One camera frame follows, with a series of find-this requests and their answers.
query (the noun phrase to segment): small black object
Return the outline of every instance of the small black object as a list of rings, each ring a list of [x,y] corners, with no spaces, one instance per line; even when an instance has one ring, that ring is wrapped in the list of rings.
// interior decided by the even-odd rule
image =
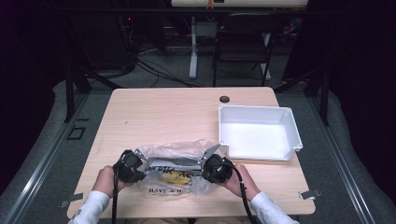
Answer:
[[[220,96],[220,101],[224,104],[227,104],[228,102],[230,102],[230,97],[228,96]]]
[[[202,177],[210,183],[224,183],[224,181],[230,179],[233,175],[232,166],[233,163],[225,157],[222,158],[217,154],[213,154],[204,164]]]
[[[136,170],[143,162],[132,150],[125,150],[125,155],[121,160],[113,165],[114,172],[118,172],[119,179],[125,183],[135,183],[146,177],[145,173]]]
[[[300,192],[301,197],[305,199],[316,199],[321,196],[321,193],[318,189],[309,190],[306,192]]]

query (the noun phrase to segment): white tray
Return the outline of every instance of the white tray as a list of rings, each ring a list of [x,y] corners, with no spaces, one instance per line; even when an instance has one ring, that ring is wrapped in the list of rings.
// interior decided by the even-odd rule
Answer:
[[[288,107],[220,105],[219,142],[230,159],[288,161],[303,148]]]

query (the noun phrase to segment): wooden table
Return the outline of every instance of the wooden table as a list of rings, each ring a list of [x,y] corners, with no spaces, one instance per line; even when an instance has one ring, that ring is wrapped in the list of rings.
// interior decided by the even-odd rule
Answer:
[[[124,149],[143,145],[208,139],[219,141],[220,96],[229,96],[229,105],[278,106],[272,89],[259,88],[172,88],[119,89],[108,102],[106,112],[75,193],[83,200],[72,202],[67,211],[73,216],[92,189],[97,173],[113,165]],[[308,190],[296,155],[290,161],[243,161],[258,187],[290,215],[315,211],[311,200],[299,198]],[[119,195],[118,217],[229,217],[245,216],[242,200],[222,187],[215,187],[198,199],[145,196],[136,185]],[[102,217],[111,217],[110,206]]]

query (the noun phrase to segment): gray carpet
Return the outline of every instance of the gray carpet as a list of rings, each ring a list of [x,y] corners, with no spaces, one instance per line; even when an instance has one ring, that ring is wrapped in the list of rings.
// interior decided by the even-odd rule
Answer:
[[[275,88],[281,85],[281,76],[291,46],[292,42],[279,42],[277,44],[270,66],[272,79],[266,83],[266,86]],[[166,54],[158,50],[148,51],[145,54],[139,55],[139,59],[157,63],[176,77],[191,83],[191,80],[188,79],[191,53],[180,54],[180,52],[186,52],[186,49],[174,48],[174,50],[177,50],[178,53],[174,53],[173,49],[169,49]],[[210,87],[212,83],[210,52],[210,44],[205,46],[204,42],[199,51],[198,78],[194,80],[194,82],[201,83],[207,87]],[[161,70],[159,66],[155,64],[153,66]],[[249,72],[250,74],[255,73],[253,75],[257,76],[257,73],[260,73],[258,69],[251,72],[251,66],[223,66],[222,68],[223,71],[220,73],[224,76],[225,74],[233,75],[232,73],[240,75],[245,72]],[[148,74],[139,67],[136,67],[127,76],[116,77],[111,80],[126,88],[185,87],[181,83],[169,81],[164,78],[157,80],[154,75]],[[27,204],[27,209],[22,211],[19,222],[67,222],[67,208],[60,208],[59,204],[61,201],[68,200],[69,196],[74,193],[79,175],[91,149],[93,138],[95,137],[111,93],[110,89],[102,83],[96,80],[90,80],[90,82],[94,91],[90,95],[80,95],[77,93],[80,110],[78,110],[77,114],[67,125],[63,124],[65,118],[64,83],[61,83],[54,89],[57,97],[49,121],[39,139],[37,139],[25,164],[0,198],[0,207],[2,208],[0,222],[3,223],[6,220],[8,213],[21,195],[30,176],[40,163],[40,159],[54,147],[59,148],[59,153],[55,155],[44,181],[40,183],[38,191],[35,193],[35,197]],[[240,84],[240,79],[224,80],[224,82],[221,82],[222,86],[236,86]],[[259,86],[260,81],[249,80],[242,84]],[[315,113],[318,113],[318,111],[309,103],[310,99],[306,99],[302,94],[303,87],[304,83],[293,87],[286,93],[276,95],[281,106],[288,106],[293,110],[304,144],[304,148],[297,155],[303,167],[308,186],[311,189],[319,189],[323,194],[315,200],[316,212],[310,216],[301,216],[299,220],[301,223],[361,223],[356,208],[334,164],[331,145],[322,131],[320,120],[316,118]],[[364,166],[356,157],[352,145],[350,145],[347,125],[340,105],[333,94],[330,97],[329,122],[331,124],[330,129],[346,157],[351,173],[360,186],[362,195],[368,203],[367,205],[372,212],[375,222],[396,223],[396,209],[394,204],[375,185]],[[64,134],[59,135],[58,133],[62,129],[65,129]],[[84,130],[83,135],[80,139],[76,139],[80,137],[82,129]],[[61,141],[55,144],[54,142],[57,137],[60,137]],[[100,223],[110,223],[110,220],[104,219]]]

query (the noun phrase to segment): wire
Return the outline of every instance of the wire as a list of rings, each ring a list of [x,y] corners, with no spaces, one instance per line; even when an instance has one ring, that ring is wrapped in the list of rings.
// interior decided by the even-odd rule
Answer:
[[[159,66],[161,69],[163,69],[168,74],[165,74],[164,72],[158,71],[157,69],[155,69],[152,66],[150,66],[149,63],[155,64],[156,66]],[[153,63],[153,62],[145,61],[145,60],[137,60],[136,65],[139,66],[140,68],[142,68],[143,70],[151,73],[154,76],[161,77],[161,78],[164,78],[164,79],[168,79],[168,80],[171,80],[171,81],[175,81],[175,82],[181,83],[181,84],[183,84],[183,85],[185,85],[187,87],[191,87],[191,88],[193,88],[193,87],[204,87],[203,84],[200,84],[198,82],[186,81],[186,80],[182,80],[182,79],[176,77],[171,72],[169,72],[168,70],[166,70],[165,68],[163,68],[162,66],[160,66],[157,63]]]
[[[176,54],[178,54],[178,55],[186,54],[186,53],[188,53],[188,52],[190,52],[190,51],[192,50],[192,47],[191,47],[191,46],[186,46],[186,47],[174,47],[174,46],[169,45],[168,48],[171,49],[174,53],[176,53]],[[185,49],[187,49],[187,50],[184,51],[184,52],[178,52],[177,50],[175,50],[175,49],[178,49],[178,48],[185,48]]]
[[[244,185],[244,180],[242,179],[241,174],[239,173],[238,169],[235,168],[235,166],[229,164],[229,163],[217,163],[215,165],[213,165],[213,167],[218,166],[218,165],[226,165],[229,166],[231,168],[233,168],[233,170],[235,171],[236,175],[238,176],[238,180],[239,180],[239,184],[240,184],[240,188],[241,188],[241,196],[242,196],[242,201],[244,203],[245,206],[245,210],[247,211],[247,216],[250,219],[250,222],[252,224],[257,224],[256,219],[253,217],[253,215],[251,215],[250,212],[250,208],[248,207],[248,199],[247,199],[247,194],[245,191],[245,185]]]
[[[189,24],[187,23],[186,18],[183,18],[183,21],[184,21],[184,23],[186,23],[187,28],[189,28],[189,30],[191,32],[191,28],[190,28]]]
[[[122,157],[126,154],[126,151],[122,152],[119,160],[117,161],[117,165],[115,166],[116,170],[114,172],[114,189],[113,189],[113,207],[111,214],[111,223],[117,223],[117,201],[119,198],[119,166],[121,165]]]

